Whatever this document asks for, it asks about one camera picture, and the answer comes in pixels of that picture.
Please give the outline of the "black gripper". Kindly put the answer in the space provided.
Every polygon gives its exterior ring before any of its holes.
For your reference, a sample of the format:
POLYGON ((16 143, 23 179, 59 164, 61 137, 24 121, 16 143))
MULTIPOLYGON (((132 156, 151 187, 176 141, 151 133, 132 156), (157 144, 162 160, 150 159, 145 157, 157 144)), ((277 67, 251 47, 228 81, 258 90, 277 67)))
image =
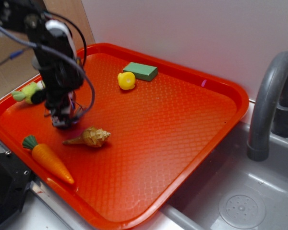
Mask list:
POLYGON ((52 125, 69 128, 79 120, 81 109, 76 109, 74 91, 83 84, 83 77, 73 65, 59 56, 35 50, 32 65, 45 84, 44 103, 52 125))

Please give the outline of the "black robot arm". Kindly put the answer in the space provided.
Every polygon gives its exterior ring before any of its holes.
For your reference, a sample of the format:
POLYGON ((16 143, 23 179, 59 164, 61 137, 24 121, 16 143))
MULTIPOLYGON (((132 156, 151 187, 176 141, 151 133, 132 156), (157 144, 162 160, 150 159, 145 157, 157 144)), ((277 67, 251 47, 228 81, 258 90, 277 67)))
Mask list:
POLYGON ((76 123, 81 113, 75 109, 74 91, 83 84, 84 70, 68 26, 32 0, 0 0, 2 30, 27 36, 24 45, 33 49, 32 65, 45 84, 33 99, 45 103, 53 126, 68 128, 76 123))

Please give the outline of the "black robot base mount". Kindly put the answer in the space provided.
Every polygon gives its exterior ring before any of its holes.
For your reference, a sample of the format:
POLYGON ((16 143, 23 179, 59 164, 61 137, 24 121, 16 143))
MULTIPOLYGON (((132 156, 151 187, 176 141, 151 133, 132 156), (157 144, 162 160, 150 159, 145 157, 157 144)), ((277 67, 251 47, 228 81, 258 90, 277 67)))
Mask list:
POLYGON ((0 153, 0 228, 21 213, 32 181, 30 168, 14 153, 0 153))

